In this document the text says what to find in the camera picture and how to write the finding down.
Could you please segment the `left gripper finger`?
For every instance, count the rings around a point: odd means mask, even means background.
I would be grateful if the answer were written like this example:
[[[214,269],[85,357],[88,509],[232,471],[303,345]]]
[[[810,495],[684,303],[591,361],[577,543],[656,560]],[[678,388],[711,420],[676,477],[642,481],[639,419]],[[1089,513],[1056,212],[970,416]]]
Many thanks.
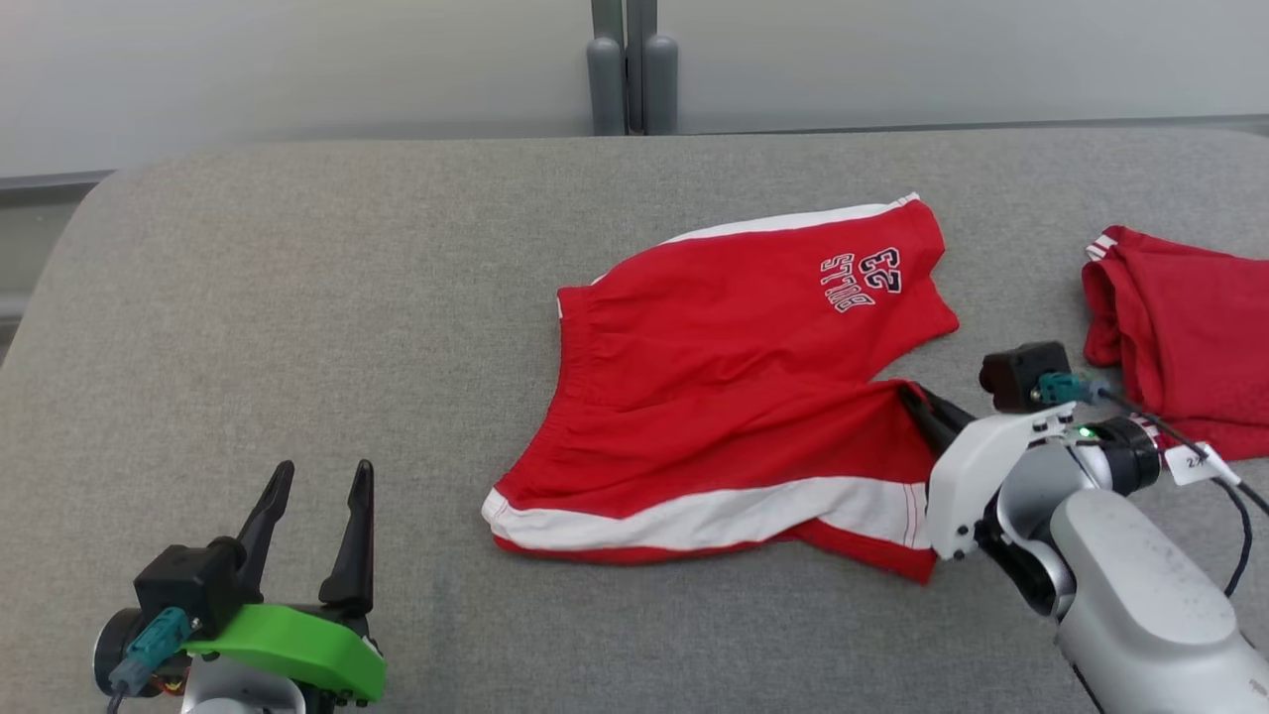
[[[244,557],[242,563],[237,566],[237,583],[247,604],[264,602],[260,582],[266,569],[275,525],[288,506],[293,476],[293,462],[280,462],[275,467],[272,479],[268,479],[266,488],[260,493],[258,503],[239,531],[237,542],[242,547]]]
[[[362,458],[346,498],[349,517],[320,602],[349,618],[376,607],[376,465]]]

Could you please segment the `red white basketball shorts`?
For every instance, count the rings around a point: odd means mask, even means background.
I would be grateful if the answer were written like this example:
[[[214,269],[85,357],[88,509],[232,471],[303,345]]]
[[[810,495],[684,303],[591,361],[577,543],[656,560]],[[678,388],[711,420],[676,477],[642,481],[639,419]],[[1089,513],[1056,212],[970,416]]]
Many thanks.
[[[560,370],[485,498],[497,547],[600,564],[806,542],[925,583],[935,453],[882,379],[958,328],[916,193],[725,223],[556,297]]]

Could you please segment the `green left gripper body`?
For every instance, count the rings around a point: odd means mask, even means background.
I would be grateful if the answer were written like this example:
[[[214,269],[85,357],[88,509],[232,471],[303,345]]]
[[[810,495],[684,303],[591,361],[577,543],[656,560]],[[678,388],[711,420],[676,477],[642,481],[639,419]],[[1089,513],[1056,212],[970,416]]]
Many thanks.
[[[377,703],[385,656],[352,628],[282,604],[251,604],[216,639],[184,647],[185,706]]]

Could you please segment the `grey double partition post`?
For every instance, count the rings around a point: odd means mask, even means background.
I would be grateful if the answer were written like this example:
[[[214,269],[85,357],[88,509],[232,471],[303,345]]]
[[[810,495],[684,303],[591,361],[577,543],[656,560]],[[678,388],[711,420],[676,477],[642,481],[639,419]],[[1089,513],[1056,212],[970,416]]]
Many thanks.
[[[591,134],[679,132],[679,46],[660,32],[659,0],[590,0]]]

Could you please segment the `red white basketball jersey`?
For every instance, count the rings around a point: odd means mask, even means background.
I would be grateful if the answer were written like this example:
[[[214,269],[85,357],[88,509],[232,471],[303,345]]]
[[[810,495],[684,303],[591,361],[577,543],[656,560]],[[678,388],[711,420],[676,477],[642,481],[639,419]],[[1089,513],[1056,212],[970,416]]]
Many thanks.
[[[1269,261],[1122,224],[1085,252],[1088,361],[1228,460],[1269,458]]]

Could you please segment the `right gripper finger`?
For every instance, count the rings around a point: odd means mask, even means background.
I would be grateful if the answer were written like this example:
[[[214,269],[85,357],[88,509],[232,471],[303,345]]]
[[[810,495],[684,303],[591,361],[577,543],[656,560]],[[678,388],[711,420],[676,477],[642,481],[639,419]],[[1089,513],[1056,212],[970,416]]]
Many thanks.
[[[933,457],[942,457],[958,435],[958,406],[919,384],[898,386],[898,398]]]
[[[921,386],[919,391],[921,392],[919,424],[921,424],[924,432],[938,435],[938,438],[956,438],[967,424],[972,424],[977,419],[939,397],[925,386]]]

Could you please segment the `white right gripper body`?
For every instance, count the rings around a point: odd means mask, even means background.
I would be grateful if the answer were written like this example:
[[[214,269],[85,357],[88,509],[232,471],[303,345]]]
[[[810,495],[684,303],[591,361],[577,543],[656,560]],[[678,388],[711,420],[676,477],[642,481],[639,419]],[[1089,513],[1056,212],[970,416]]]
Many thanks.
[[[944,561],[976,550],[975,525],[997,516],[1003,531],[1027,539],[1060,498],[1079,487],[1079,467],[1062,434],[1074,402],[1036,413],[996,413],[971,421],[933,467],[925,536]]]

